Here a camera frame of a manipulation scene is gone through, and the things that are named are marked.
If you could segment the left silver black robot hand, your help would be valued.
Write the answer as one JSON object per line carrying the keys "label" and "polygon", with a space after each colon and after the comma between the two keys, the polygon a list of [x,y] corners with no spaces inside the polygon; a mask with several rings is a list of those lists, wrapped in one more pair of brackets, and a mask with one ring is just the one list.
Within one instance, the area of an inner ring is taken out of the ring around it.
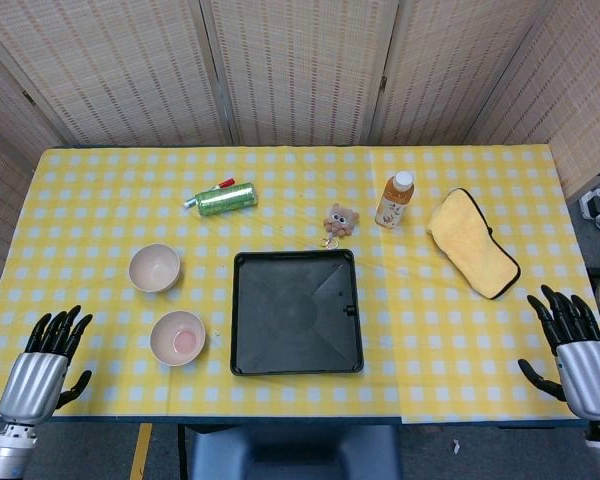
{"label": "left silver black robot hand", "polygon": [[76,400],[88,386],[85,370],[76,384],[63,388],[82,335],[93,316],[74,306],[44,314],[34,325],[24,351],[16,358],[0,399],[0,416],[10,424],[36,426]]}

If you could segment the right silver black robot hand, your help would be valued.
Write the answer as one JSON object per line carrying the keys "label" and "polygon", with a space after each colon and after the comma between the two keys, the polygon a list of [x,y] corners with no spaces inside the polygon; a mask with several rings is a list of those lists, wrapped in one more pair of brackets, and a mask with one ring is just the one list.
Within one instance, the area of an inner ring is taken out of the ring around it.
{"label": "right silver black robot hand", "polygon": [[546,298],[529,295],[554,356],[560,380],[542,377],[525,359],[518,366],[538,390],[566,403],[571,412],[587,421],[600,421],[600,328],[588,304],[548,285],[541,286]]}

